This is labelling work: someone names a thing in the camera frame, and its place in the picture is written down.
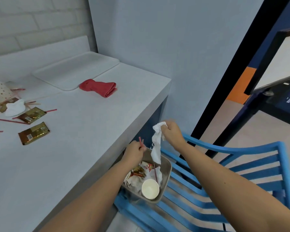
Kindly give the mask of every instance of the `folded red towel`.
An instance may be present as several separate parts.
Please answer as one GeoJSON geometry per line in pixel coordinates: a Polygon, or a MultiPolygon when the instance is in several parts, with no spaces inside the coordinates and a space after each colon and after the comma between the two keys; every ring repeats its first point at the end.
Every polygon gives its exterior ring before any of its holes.
{"type": "Polygon", "coordinates": [[[93,79],[85,80],[79,85],[79,88],[85,91],[95,91],[104,98],[111,96],[117,90],[115,82],[105,83],[93,79]]]}

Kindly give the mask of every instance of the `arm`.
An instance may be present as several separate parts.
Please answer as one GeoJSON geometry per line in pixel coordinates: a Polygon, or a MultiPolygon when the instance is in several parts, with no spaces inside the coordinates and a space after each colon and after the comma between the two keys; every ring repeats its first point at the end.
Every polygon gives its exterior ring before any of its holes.
{"type": "Polygon", "coordinates": [[[236,231],[290,231],[290,210],[268,192],[186,143],[175,122],[161,130],[236,231]]]}
{"type": "Polygon", "coordinates": [[[141,162],[146,147],[140,147],[139,142],[130,143],[117,164],[62,209],[40,232],[97,231],[127,173],[141,162]]]}

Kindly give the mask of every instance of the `blue chair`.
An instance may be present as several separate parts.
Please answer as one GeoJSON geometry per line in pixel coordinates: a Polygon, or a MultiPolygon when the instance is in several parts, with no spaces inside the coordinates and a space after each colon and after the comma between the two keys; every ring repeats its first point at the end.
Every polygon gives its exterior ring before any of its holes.
{"type": "MultiPolygon", "coordinates": [[[[237,163],[238,165],[229,169],[248,180],[258,179],[259,183],[256,184],[259,187],[270,192],[290,209],[290,166],[283,142],[251,148],[227,148],[208,144],[188,135],[183,136],[185,140],[198,146],[229,154],[220,161],[223,166],[243,155],[270,152],[265,157],[263,155],[250,162],[237,163]]],[[[173,153],[163,149],[161,152],[189,168],[185,160],[173,153]]],[[[176,163],[172,163],[172,167],[168,187],[159,203],[147,204],[143,200],[129,202],[124,190],[121,190],[115,199],[119,212],[145,231],[235,231],[211,202],[204,189],[191,184],[199,184],[196,177],[176,163]],[[184,180],[182,175],[189,178],[189,182],[184,180]]]]}

